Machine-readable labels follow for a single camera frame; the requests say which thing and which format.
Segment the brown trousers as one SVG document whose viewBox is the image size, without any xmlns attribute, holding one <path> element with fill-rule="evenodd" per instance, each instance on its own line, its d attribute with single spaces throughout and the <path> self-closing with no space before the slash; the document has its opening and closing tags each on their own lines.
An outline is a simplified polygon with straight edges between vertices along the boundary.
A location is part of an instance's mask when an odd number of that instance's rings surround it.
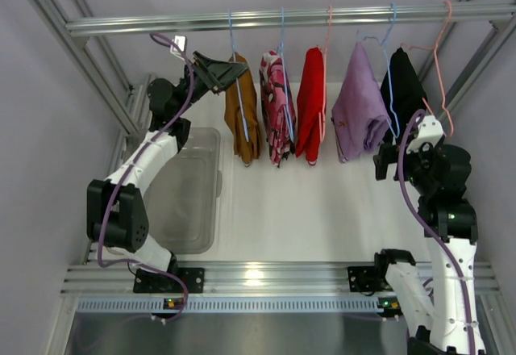
<svg viewBox="0 0 516 355">
<path fill-rule="evenodd" d="M 257 93 L 248 69 L 225 93 L 224 121 L 233 135 L 233 152 L 244 165 L 260 158 L 263 139 L 257 115 Z"/>
</svg>

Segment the blue hanger with brown trousers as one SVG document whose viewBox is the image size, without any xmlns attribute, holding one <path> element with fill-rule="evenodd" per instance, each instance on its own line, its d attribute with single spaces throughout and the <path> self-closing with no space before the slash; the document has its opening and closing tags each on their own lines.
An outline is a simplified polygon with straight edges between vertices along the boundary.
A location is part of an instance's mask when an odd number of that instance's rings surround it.
<svg viewBox="0 0 516 355">
<path fill-rule="evenodd" d="M 228 28 L 229 28 L 230 40 L 231 40 L 232 59 L 233 59 L 234 62 L 237 62 L 235 37 L 234 37 L 234 32 L 233 32 L 232 13 L 231 13 L 231 10 L 229 10 L 229 9 L 228 9 L 228 12 L 227 12 L 227 16 L 228 16 Z M 240 108 L 240 112 L 241 112 L 241 116 L 242 116 L 243 132 L 244 132 L 244 136 L 245 136 L 246 142 L 249 143 L 250 142 L 250 137 L 249 137 L 249 132 L 248 132 L 248 123 L 247 123 L 247 119 L 246 119 L 246 116 L 245 116 L 245 110 L 244 110 L 244 105 L 243 105 L 243 97 L 242 97 L 242 92 L 241 92 L 241 88 L 240 88 L 240 83 L 239 83 L 239 78 L 238 77 L 237 77 L 237 80 L 236 80 L 235 83 L 236 83 L 236 89 L 237 89 L 238 100 L 239 100 L 239 108 Z"/>
</svg>

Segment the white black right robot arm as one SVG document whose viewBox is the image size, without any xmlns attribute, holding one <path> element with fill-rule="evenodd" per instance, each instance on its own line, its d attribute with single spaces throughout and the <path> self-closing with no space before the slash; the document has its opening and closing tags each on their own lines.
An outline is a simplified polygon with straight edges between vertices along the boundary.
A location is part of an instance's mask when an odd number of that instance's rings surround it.
<svg viewBox="0 0 516 355">
<path fill-rule="evenodd" d="M 348 268 L 349 289 L 396 295 L 381 303 L 382 317 L 403 315 L 409 354 L 485 354 L 474 286 L 478 226 L 464 198 L 471 156 L 455 145 L 424 144 L 405 155 L 402 167 L 404 180 L 419 194 L 414 213 L 425 224 L 432 275 L 420 278 L 411 252 L 384 248 L 371 266 Z"/>
</svg>

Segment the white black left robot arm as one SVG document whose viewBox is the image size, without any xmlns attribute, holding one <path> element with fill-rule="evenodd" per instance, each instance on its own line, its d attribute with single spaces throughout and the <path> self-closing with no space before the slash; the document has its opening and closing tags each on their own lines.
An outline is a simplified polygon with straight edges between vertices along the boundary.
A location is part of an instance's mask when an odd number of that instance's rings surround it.
<svg viewBox="0 0 516 355">
<path fill-rule="evenodd" d="M 188 296 L 188 276 L 176 255 L 150 234 L 144 195 L 158 173 L 185 146 L 191 123 L 183 114 L 205 94 L 233 86 L 248 66 L 193 54 L 178 83 L 159 77 L 146 95 L 152 120 L 142 143 L 111 175 L 94 179 L 86 192 L 86 233 L 97 243 L 98 265 L 136 267 L 134 292 Z"/>
</svg>

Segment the lilac trousers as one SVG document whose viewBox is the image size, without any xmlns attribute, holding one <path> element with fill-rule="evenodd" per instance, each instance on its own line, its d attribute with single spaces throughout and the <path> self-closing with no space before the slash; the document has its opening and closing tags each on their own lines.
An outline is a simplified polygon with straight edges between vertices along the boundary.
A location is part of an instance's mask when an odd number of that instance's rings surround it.
<svg viewBox="0 0 516 355">
<path fill-rule="evenodd" d="M 356 43 L 338 98 L 331 109 L 340 163 L 373 153 L 391 120 L 362 43 Z"/>
</svg>

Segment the black trousers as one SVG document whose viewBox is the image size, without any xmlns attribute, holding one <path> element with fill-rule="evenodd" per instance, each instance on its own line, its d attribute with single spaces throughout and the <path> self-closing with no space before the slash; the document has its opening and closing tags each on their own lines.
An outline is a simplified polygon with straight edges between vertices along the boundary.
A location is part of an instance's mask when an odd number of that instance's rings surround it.
<svg viewBox="0 0 516 355">
<path fill-rule="evenodd" d="M 400 144 L 410 118 L 415 111 L 426 110 L 424 102 L 427 101 L 427 94 L 403 48 L 398 48 L 390 57 L 389 72 L 384 76 L 380 91 L 392 128 L 399 135 L 395 141 Z"/>
</svg>

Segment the pink patterned trousers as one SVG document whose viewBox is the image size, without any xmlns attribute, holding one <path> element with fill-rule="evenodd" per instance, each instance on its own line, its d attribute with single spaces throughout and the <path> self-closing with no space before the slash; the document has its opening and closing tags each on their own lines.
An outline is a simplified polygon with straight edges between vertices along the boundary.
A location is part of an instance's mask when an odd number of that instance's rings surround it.
<svg viewBox="0 0 516 355">
<path fill-rule="evenodd" d="M 295 109 L 283 60 L 278 51 L 260 60 L 260 102 L 270 161 L 277 168 L 295 153 Z"/>
</svg>

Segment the pink hanger with red trousers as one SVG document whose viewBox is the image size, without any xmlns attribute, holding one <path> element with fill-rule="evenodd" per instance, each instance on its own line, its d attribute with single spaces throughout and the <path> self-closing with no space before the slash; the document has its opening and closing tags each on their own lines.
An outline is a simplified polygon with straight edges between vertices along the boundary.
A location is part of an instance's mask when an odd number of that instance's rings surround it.
<svg viewBox="0 0 516 355">
<path fill-rule="evenodd" d="M 323 79 L 322 79 L 322 110 L 319 112 L 318 124 L 319 124 L 319 142 L 323 143 L 326 136 L 326 116 L 327 116 L 327 52 L 331 38 L 331 26 L 333 19 L 333 6 L 328 7 L 328 19 L 327 19 L 327 33 L 322 49 L 322 63 L 323 63 Z"/>
</svg>

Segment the red trousers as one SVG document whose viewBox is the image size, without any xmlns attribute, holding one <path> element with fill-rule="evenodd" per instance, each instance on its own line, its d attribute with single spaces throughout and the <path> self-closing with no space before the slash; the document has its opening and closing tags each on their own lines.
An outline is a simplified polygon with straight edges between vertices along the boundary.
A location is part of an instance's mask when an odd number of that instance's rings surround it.
<svg viewBox="0 0 516 355">
<path fill-rule="evenodd" d="M 295 145 L 296 157 L 305 155 L 310 166 L 317 164 L 322 142 L 323 87 L 323 52 L 319 47 L 313 47 L 306 52 L 297 96 L 298 135 Z"/>
</svg>

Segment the blue hanger with lilac trousers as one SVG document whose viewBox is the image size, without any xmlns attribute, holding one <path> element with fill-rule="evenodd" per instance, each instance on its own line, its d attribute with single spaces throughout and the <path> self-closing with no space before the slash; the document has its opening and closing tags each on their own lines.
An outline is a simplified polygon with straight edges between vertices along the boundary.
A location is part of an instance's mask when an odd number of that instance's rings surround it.
<svg viewBox="0 0 516 355">
<path fill-rule="evenodd" d="M 356 32 L 356 38 L 358 41 L 375 40 L 382 49 L 382 52 L 385 57 L 385 62 L 386 62 L 386 74 L 388 77 L 389 111 L 393 117 L 392 123 L 389 125 L 389 130 L 390 130 L 391 134 L 393 135 L 393 138 L 397 139 L 401 134 L 401 128 L 400 128 L 398 115 L 393 106 L 393 103 L 394 103 L 393 82 L 392 82 L 392 75 L 391 75 L 391 68 L 390 68 L 390 59 L 389 59 L 388 52 L 387 52 L 387 48 L 389 45 L 389 37 L 391 35 L 391 31 L 393 30 L 395 23 L 397 22 L 397 5 L 395 3 L 391 3 L 390 10 L 392 11 L 392 18 L 389 19 L 389 27 L 387 28 L 385 35 L 382 39 L 378 38 L 375 35 L 366 35 L 361 30 L 358 30 Z"/>
</svg>

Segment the clear plastic bin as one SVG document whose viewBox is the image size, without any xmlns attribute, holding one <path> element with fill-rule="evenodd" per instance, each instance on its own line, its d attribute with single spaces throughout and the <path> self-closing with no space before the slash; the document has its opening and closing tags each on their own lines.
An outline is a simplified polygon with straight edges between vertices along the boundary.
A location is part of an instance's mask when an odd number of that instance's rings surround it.
<svg viewBox="0 0 516 355">
<path fill-rule="evenodd" d="M 151 236 L 177 254 L 201 254 L 214 240 L 221 137 L 195 127 L 183 149 L 160 170 L 144 195 Z"/>
</svg>

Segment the right aluminium frame post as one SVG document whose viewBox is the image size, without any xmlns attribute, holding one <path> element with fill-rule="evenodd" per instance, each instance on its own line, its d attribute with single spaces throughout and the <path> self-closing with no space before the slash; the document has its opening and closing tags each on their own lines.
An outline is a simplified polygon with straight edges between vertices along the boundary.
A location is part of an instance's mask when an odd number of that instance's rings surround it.
<svg viewBox="0 0 516 355">
<path fill-rule="evenodd" d="M 515 2 L 515 0 L 423 0 Z M 515 16 L 508 20 L 452 22 L 444 30 L 438 63 L 424 65 L 423 85 L 444 126 L 496 120 L 515 105 Z"/>
</svg>

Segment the aluminium frame post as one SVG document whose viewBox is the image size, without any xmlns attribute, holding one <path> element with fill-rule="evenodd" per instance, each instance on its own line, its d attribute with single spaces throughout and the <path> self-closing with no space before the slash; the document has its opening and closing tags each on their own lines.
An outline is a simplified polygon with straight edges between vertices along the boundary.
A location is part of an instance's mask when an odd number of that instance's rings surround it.
<svg viewBox="0 0 516 355">
<path fill-rule="evenodd" d="M 89 87 L 94 90 L 97 96 L 108 106 L 123 132 L 129 136 L 138 132 L 141 126 L 136 122 L 135 118 L 131 116 L 128 108 L 114 92 L 106 75 L 89 52 L 87 40 L 72 37 L 71 32 L 66 27 L 69 18 L 62 9 L 59 1 L 28 1 L 44 21 L 49 31 L 56 37 L 60 46 L 68 54 L 77 70 L 89 84 Z"/>
<path fill-rule="evenodd" d="M 515 0 L 423 0 L 515 2 Z M 444 126 L 496 120 L 515 105 L 515 16 L 508 20 L 452 22 L 444 30 L 438 63 L 424 65 L 423 85 Z"/>
</svg>

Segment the aluminium hanging rail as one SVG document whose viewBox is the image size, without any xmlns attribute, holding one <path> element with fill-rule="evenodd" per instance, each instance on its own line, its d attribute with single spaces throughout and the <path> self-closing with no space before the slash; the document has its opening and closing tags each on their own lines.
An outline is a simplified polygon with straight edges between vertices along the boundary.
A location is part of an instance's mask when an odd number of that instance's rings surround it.
<svg viewBox="0 0 516 355">
<path fill-rule="evenodd" d="M 387 5 L 310 10 L 236 11 L 195 15 L 89 17 L 70 20 L 65 28 L 73 37 L 143 34 L 147 32 L 221 31 L 274 27 L 433 23 L 451 16 L 456 22 L 508 20 L 514 2 L 455 2 L 430 5 Z"/>
</svg>

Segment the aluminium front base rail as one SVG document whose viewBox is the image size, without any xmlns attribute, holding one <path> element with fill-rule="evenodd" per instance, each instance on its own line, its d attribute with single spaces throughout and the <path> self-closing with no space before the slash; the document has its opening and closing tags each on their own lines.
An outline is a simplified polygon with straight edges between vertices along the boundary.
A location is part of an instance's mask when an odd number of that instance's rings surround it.
<svg viewBox="0 0 516 355">
<path fill-rule="evenodd" d="M 351 294 L 346 262 L 183 261 L 205 270 L 204 293 L 214 296 L 334 296 Z M 102 269 L 96 262 L 68 268 L 62 295 L 121 295 L 132 292 L 125 265 Z"/>
</svg>

